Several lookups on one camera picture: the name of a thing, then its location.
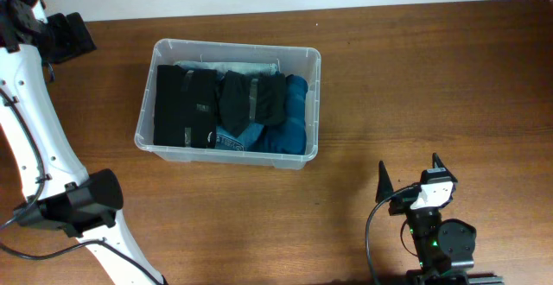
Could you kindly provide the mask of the teal garment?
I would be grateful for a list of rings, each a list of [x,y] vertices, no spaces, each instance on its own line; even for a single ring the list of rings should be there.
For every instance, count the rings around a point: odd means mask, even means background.
[[[304,155],[307,147],[306,97],[307,81],[297,75],[286,77],[284,100],[285,119],[275,126],[265,127],[249,148],[253,152]]]

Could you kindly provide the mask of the dark blue jeans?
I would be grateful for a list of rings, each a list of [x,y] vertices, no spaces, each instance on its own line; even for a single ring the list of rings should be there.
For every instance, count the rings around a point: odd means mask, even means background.
[[[234,136],[224,127],[218,126],[215,148],[231,151],[247,151],[259,139],[264,126],[259,123],[250,123],[249,126],[239,135]]]

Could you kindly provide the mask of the light blue jeans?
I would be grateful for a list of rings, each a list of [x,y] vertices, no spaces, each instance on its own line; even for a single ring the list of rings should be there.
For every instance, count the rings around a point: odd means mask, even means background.
[[[273,75],[278,72],[278,65],[274,63],[250,63],[250,62],[199,62],[191,60],[180,60],[175,65],[183,69],[215,70],[225,74],[228,71],[241,74],[264,74]]]

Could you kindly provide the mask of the small black garment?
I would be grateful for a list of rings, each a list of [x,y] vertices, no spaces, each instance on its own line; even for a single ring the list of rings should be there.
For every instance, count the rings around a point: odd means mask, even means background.
[[[280,72],[273,75],[227,72],[219,97],[222,126],[233,136],[240,136],[250,124],[279,125],[286,118],[286,91],[286,77]]]

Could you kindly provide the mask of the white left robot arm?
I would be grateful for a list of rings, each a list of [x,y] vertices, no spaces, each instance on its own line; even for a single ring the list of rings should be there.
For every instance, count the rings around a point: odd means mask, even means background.
[[[6,226],[64,231],[116,284],[163,284],[123,215],[110,169],[89,174],[71,148],[43,72],[95,50],[78,13],[46,16],[43,0],[1,0],[1,128],[16,159],[23,203]]]

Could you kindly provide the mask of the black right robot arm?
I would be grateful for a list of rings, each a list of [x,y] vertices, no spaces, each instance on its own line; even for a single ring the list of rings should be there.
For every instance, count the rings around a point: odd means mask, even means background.
[[[405,285],[492,285],[503,284],[494,274],[469,275],[474,267],[476,229],[456,218],[442,218],[441,209],[453,200],[458,180],[446,168],[438,154],[432,155],[432,167],[422,171],[420,181],[395,190],[385,164],[378,163],[376,206],[365,224],[365,252],[375,284]],[[404,215],[402,228],[408,228],[419,263],[400,276],[377,277],[370,252],[370,224],[378,209],[389,205],[391,216]]]

